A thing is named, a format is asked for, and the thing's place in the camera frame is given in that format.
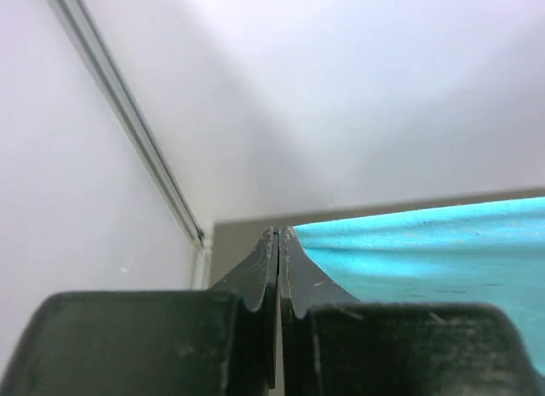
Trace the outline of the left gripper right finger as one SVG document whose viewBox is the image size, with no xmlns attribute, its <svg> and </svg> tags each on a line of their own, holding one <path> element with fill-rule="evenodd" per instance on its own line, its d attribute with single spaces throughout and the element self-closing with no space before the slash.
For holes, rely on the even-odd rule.
<svg viewBox="0 0 545 396">
<path fill-rule="evenodd" d="M 279 235 L 279 306 L 286 395 L 320 395 L 320 358 L 307 312 L 315 306 L 354 304 L 349 294 L 307 256 L 295 229 Z"/>
</svg>

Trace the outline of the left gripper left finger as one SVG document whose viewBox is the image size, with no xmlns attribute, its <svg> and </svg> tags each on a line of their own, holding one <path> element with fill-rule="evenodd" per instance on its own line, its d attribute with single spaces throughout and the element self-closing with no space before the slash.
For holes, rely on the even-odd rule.
<svg viewBox="0 0 545 396">
<path fill-rule="evenodd" d="M 268 228 L 250 254 L 205 291 L 206 389 L 275 386 L 278 258 L 278 231 Z"/>
</svg>

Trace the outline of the bright cyan t shirt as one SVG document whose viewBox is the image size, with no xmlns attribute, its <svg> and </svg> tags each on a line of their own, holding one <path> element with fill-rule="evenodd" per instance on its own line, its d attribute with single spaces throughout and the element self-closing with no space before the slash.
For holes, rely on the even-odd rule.
<svg viewBox="0 0 545 396">
<path fill-rule="evenodd" d="M 544 201 L 519 198 L 295 228 L 305 254 L 361 301 L 485 302 L 544 368 Z"/>
</svg>

